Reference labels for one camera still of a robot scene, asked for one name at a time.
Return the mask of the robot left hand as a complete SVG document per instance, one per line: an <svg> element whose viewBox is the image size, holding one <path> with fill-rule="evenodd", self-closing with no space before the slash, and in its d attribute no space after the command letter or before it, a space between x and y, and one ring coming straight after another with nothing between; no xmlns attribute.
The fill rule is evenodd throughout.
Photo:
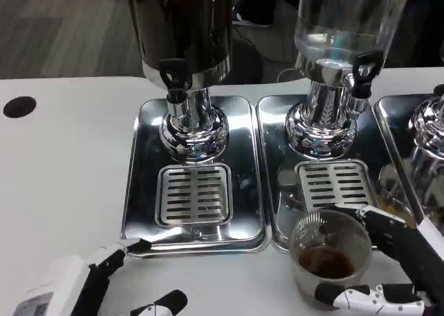
<svg viewBox="0 0 444 316"><path fill-rule="evenodd" d="M131 238L99 247L88 259L61 257L25 291L13 314L98 315L110 278L123 267L127 254L150 249L149 241Z"/></svg>

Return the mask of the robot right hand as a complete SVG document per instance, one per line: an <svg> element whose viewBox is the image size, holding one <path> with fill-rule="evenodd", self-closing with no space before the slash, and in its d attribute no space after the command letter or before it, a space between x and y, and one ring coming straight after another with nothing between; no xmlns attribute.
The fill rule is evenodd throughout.
<svg viewBox="0 0 444 316"><path fill-rule="evenodd" d="M371 205L338 203L332 210L348 214L364 225L371 242L399 262L409 284L345 286L317 285L317 301L365 315L443 314L443 237L423 219L411 228L388 212Z"/></svg>

